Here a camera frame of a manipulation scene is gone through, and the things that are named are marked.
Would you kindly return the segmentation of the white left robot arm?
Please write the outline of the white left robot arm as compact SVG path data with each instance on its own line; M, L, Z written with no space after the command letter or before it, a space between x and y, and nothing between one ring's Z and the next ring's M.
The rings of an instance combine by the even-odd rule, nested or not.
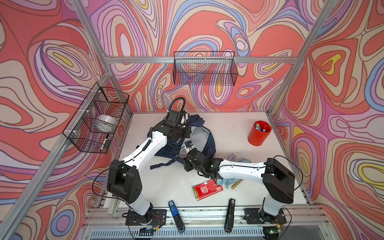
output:
M163 120L151 127L147 139L123 160L114 160L109 168L107 191L125 202L136 214L145 216L151 203L142 194L141 172L171 140L188 138L192 116L186 111L169 110Z

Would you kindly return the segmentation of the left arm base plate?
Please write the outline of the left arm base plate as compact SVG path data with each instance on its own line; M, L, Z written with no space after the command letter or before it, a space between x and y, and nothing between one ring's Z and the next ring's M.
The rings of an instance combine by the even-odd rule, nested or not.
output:
M166 223L167 210L155 209L141 216L131 209L127 213L122 214L126 219L126 226L163 226Z

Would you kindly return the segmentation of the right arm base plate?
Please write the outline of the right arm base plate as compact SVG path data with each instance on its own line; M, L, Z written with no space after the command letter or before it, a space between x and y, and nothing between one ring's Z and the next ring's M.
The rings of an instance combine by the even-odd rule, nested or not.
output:
M280 208L276 216L269 215L262 208L246 208L243 219L247 224L273 224L284 225L287 223L284 211Z

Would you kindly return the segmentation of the navy blue backpack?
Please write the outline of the navy blue backpack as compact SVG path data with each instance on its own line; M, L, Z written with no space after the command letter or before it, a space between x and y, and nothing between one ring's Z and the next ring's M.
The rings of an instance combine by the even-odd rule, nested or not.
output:
M216 144L211 131L204 126L205 120L199 115L192 115L190 118L191 134L189 138L169 140L155 156L170 159L167 163L160 163L150 166L150 169L169 166L175 162L183 163L183 156L187 154L185 143L191 141L195 148L201 151L207 158L213 158L216 153Z

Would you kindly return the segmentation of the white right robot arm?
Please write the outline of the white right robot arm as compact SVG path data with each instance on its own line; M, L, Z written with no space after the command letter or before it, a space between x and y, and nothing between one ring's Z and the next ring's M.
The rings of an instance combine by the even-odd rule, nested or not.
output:
M196 148L182 157L187 172L196 170L207 179L239 179L264 185L268 194L264 198L262 211L269 216L277 216L285 204L294 202L295 175L276 158L268 158L264 163L232 162L218 158L208 158Z

